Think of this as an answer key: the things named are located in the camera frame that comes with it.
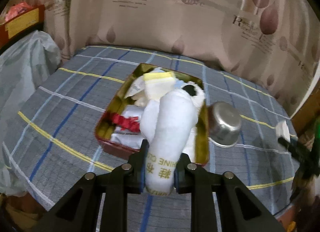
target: metal bowl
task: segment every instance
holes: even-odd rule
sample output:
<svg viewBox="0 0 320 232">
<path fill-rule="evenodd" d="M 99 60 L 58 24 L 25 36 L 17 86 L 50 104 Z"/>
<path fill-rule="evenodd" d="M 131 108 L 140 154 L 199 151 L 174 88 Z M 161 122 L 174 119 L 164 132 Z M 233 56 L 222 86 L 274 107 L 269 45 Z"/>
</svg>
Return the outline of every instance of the metal bowl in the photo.
<svg viewBox="0 0 320 232">
<path fill-rule="evenodd" d="M 240 134 L 239 112 L 226 102 L 216 102 L 208 109 L 209 140 L 215 145 L 228 148 L 234 146 Z"/>
</svg>

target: bed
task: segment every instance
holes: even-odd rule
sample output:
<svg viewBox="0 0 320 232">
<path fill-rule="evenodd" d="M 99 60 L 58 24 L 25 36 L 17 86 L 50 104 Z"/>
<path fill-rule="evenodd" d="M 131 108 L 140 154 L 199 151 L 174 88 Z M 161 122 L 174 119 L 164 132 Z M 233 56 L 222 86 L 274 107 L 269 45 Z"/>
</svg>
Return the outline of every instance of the bed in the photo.
<svg viewBox="0 0 320 232">
<path fill-rule="evenodd" d="M 31 195 L 49 210 L 86 172 L 110 172 L 126 161 L 101 149 L 94 128 L 126 78 L 140 63 L 171 68 L 202 79 L 205 101 L 225 101 L 242 117 L 239 143 L 210 143 L 210 172 L 234 172 L 272 214 L 288 206 L 299 164 L 276 140 L 285 120 L 268 91 L 189 57 L 118 46 L 87 46 L 51 75 L 8 121 L 3 143 L 9 168 Z M 129 231 L 190 231 L 190 195 L 128 196 Z"/>
</svg>

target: yellow stripe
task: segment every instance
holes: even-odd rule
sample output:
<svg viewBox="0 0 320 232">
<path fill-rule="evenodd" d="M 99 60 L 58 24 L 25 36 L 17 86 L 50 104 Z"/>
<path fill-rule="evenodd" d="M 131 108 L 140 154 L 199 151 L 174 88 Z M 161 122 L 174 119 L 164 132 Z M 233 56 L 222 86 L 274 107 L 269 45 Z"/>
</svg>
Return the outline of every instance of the yellow stripe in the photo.
<svg viewBox="0 0 320 232">
<path fill-rule="evenodd" d="M 262 124 L 262 125 L 268 126 L 268 127 L 271 128 L 271 129 L 275 129 L 275 127 L 273 127 L 273 126 L 271 126 L 271 125 L 268 125 L 268 124 L 265 123 L 265 122 L 257 121 L 257 120 L 255 120 L 255 119 L 252 119 L 252 118 L 247 117 L 247 116 L 242 115 L 242 114 L 241 114 L 240 116 L 241 116 L 242 118 L 244 118 L 244 119 L 247 119 L 247 120 L 251 121 L 251 122 L 255 122 L 255 123 L 258 123 L 258 124 Z"/>
<path fill-rule="evenodd" d="M 59 146 L 60 148 L 66 150 L 68 153 L 76 156 L 77 158 L 87 162 L 87 163 L 91 163 L 92 159 L 86 155 L 83 155 L 82 153 L 70 148 L 69 146 L 65 145 L 64 143 L 60 142 L 58 139 L 53 138 L 49 133 L 47 133 L 46 131 L 42 130 L 40 127 L 38 127 L 36 124 L 32 123 L 21 111 L 18 112 L 18 114 L 20 115 L 20 117 L 25 120 L 25 122 L 27 122 L 34 130 L 36 130 L 38 133 L 40 133 L 42 136 L 44 136 L 45 138 L 49 139 L 50 141 L 52 141 L 55 145 Z M 114 168 L 111 166 L 108 166 L 106 164 L 103 164 L 101 162 L 97 162 L 94 161 L 93 164 L 97 167 L 99 167 L 100 169 L 106 170 L 106 171 L 112 171 Z M 292 178 L 288 178 L 285 180 L 280 180 L 280 181 L 276 181 L 276 182 L 272 182 L 272 183 L 267 183 L 267 184 L 259 184 L 259 185 L 252 185 L 252 186 L 247 186 L 248 189 L 252 190 L 252 189 L 261 189 L 261 188 L 267 188 L 267 187 L 271 187 L 274 185 L 278 185 L 278 184 L 282 184 L 282 183 L 286 183 L 293 180 Z"/>
<path fill-rule="evenodd" d="M 271 183 L 266 183 L 266 184 L 259 184 L 259 185 L 252 185 L 252 186 L 247 186 L 248 189 L 252 190 L 252 189 L 262 189 L 262 188 L 268 188 L 274 185 L 279 185 L 282 183 L 286 183 L 289 181 L 292 181 L 293 177 L 288 178 L 288 179 L 284 179 L 284 180 L 280 180 L 280 181 L 276 181 L 276 182 L 271 182 Z"/>
<path fill-rule="evenodd" d="M 69 69 L 66 69 L 66 68 L 58 68 L 58 69 L 61 69 L 63 71 L 70 72 L 70 73 L 81 74 L 81 75 L 84 75 L 84 76 L 99 77 L 99 78 L 104 78 L 104 79 L 109 79 L 109 80 L 112 80 L 112 81 L 116 81 L 116 82 L 119 82 L 119 83 L 124 83 L 124 81 L 122 81 L 120 79 L 113 78 L 113 77 L 105 77 L 105 76 L 100 76 L 100 75 L 91 74 L 91 73 L 85 73 L 85 72 L 81 72 L 81 71 L 73 71 L 73 70 L 69 70 Z"/>
<path fill-rule="evenodd" d="M 35 125 L 34 123 L 32 123 L 21 111 L 18 112 L 18 114 L 20 115 L 20 117 L 25 120 L 25 122 L 27 122 L 34 130 L 36 130 L 38 133 L 40 133 L 41 135 L 43 135 L 45 138 L 49 139 L 50 141 L 52 141 L 54 144 L 56 144 L 57 146 L 59 146 L 60 148 L 66 150 L 68 153 L 70 153 L 71 155 L 76 156 L 77 158 L 87 162 L 87 163 L 91 163 L 93 162 L 92 159 L 86 155 L 83 155 L 82 153 L 70 148 L 69 146 L 65 145 L 64 143 L 60 142 L 58 139 L 53 138 L 49 133 L 47 133 L 46 131 L 42 130 L 40 127 L 38 127 L 37 125 Z M 103 164 L 101 162 L 96 162 L 94 161 L 93 164 L 103 170 L 106 171 L 112 171 L 114 168 L 110 167 L 106 164 Z"/>
<path fill-rule="evenodd" d="M 202 64 L 202 63 L 200 63 L 200 62 L 196 62 L 196 61 L 189 61 L 189 60 L 184 60 L 184 59 L 176 59 L 176 58 L 172 58 L 172 57 L 168 57 L 168 56 L 165 56 L 165 55 L 160 55 L 160 54 L 156 54 L 156 53 L 152 53 L 152 52 L 148 52 L 148 51 L 143 51 L 143 50 L 134 50 L 134 49 L 116 48 L 116 47 L 109 47 L 109 46 L 90 46 L 90 47 L 111 48 L 111 49 L 121 49 L 121 50 L 130 50 L 130 51 L 134 51 L 134 52 L 140 52 L 140 53 L 145 53 L 145 54 L 150 54 L 150 55 L 156 55 L 156 56 L 158 56 L 158 57 L 163 57 L 163 58 L 170 59 L 170 60 L 179 60 L 179 61 L 184 61 L 184 62 L 188 62 L 188 63 L 197 64 L 197 65 L 201 65 L 201 66 L 203 66 L 203 64 Z"/>
<path fill-rule="evenodd" d="M 258 90 L 258 89 L 254 88 L 254 87 L 251 87 L 251 86 L 249 86 L 249 85 L 246 85 L 246 84 L 244 84 L 243 82 L 241 82 L 241 81 L 239 81 L 239 80 L 237 80 L 237 79 L 235 79 L 235 78 L 233 78 L 233 77 L 230 77 L 230 76 L 228 76 L 228 75 L 226 75 L 226 74 L 224 74 L 224 73 L 222 73 L 222 72 L 219 72 L 219 73 L 221 73 L 224 77 L 227 77 L 227 78 L 229 78 L 229 79 L 234 80 L 235 82 L 240 83 L 241 85 L 244 85 L 244 86 L 246 86 L 246 87 L 248 87 L 248 88 L 250 88 L 250 89 L 253 89 L 253 90 L 257 91 L 257 92 L 260 92 L 260 93 L 262 93 L 262 94 L 264 94 L 264 95 L 266 95 L 266 96 L 273 97 L 273 96 L 270 95 L 270 94 L 264 93 L 264 92 L 262 92 L 261 90 Z"/>
</svg>

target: white plastic bag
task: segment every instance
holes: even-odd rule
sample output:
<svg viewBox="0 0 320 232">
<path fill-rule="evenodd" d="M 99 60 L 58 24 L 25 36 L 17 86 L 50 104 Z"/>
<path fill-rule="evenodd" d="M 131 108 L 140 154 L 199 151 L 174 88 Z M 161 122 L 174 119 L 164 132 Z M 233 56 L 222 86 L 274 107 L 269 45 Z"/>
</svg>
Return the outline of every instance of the white plastic bag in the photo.
<svg viewBox="0 0 320 232">
<path fill-rule="evenodd" d="M 17 195 L 23 191 L 2 151 L 7 121 L 16 116 L 59 63 L 58 46 L 42 31 L 28 34 L 0 55 L 0 193 Z"/>
</svg>

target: green object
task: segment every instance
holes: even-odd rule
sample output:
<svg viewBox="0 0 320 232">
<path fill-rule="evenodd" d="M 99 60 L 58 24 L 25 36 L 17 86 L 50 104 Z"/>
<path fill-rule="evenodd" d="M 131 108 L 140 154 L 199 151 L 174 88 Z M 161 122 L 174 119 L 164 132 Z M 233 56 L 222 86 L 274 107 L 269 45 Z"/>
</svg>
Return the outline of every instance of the green object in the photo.
<svg viewBox="0 0 320 232">
<path fill-rule="evenodd" d="M 320 160 L 320 118 L 316 120 L 315 141 L 310 152 L 310 158 L 314 163 Z"/>
</svg>

